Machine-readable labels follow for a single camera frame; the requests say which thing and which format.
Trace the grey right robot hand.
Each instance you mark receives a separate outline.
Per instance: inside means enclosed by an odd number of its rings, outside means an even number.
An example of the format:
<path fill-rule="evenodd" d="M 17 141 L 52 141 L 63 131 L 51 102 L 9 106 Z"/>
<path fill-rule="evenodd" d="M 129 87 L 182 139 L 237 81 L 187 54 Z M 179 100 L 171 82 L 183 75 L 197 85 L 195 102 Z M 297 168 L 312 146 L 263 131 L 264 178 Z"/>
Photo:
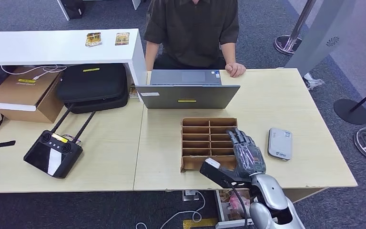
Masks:
<path fill-rule="evenodd" d="M 235 173 L 241 178 L 250 178 L 254 174 L 265 174 L 266 164 L 260 148 L 254 140 L 238 128 L 227 130 L 233 143 L 236 158 Z"/>

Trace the person's left hand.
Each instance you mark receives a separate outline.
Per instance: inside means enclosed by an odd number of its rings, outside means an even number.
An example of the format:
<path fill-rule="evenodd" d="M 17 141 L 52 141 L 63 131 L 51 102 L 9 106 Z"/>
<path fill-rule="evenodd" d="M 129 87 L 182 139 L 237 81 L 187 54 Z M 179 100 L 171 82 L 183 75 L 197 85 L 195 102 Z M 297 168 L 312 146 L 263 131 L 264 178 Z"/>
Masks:
<path fill-rule="evenodd" d="M 239 77 L 243 75 L 246 71 L 246 67 L 239 63 L 228 63 L 225 66 L 225 70 L 230 74 L 230 77 Z"/>

